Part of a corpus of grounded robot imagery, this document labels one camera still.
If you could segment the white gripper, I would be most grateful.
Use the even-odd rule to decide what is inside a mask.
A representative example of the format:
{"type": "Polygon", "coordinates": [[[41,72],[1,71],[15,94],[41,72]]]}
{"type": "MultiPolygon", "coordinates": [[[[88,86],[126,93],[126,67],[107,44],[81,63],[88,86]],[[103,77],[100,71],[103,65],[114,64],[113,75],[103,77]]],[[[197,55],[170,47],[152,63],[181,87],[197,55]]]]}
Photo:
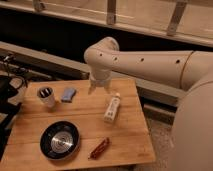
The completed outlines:
{"type": "Polygon", "coordinates": [[[89,90],[88,90],[88,94],[92,94],[92,92],[95,90],[95,87],[104,87],[104,90],[110,94],[111,91],[110,91],[110,79],[107,78],[107,79],[96,79],[93,75],[91,75],[89,77],[90,79],[90,87],[89,87],[89,90]]]}

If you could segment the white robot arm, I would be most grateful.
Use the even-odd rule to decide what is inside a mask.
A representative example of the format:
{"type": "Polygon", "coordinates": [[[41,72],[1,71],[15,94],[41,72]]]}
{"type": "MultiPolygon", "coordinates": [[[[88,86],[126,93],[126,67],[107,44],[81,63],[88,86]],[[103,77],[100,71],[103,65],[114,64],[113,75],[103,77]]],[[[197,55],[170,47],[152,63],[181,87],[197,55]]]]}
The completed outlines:
{"type": "Polygon", "coordinates": [[[213,171],[213,51],[122,51],[105,37],[84,51],[92,87],[112,71],[185,94],[171,132],[166,171],[213,171]]]}

